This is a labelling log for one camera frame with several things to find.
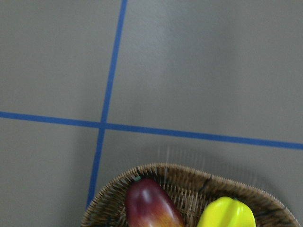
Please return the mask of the yellow banana short right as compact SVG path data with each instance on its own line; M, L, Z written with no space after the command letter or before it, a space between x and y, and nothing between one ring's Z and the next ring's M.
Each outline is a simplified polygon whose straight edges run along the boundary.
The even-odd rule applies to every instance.
M252 210L245 203L220 197L209 203L197 224L198 227L255 227Z

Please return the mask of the red yellow mango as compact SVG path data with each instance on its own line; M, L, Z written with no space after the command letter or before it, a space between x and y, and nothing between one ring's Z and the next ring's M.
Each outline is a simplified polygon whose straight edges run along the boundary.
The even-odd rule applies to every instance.
M133 182L125 197L130 227L184 227L186 224L168 194L152 179Z

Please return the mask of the woven wicker basket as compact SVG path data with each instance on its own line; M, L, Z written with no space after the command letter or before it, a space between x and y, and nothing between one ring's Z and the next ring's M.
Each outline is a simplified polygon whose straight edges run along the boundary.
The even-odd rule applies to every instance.
M80 222L82 227L126 227L126 191L136 177L155 180L173 200L186 226L195 227L204 210L222 196L237 198L250 207L258 227L298 227L289 209L256 187L170 163L131 168L108 182L92 199Z

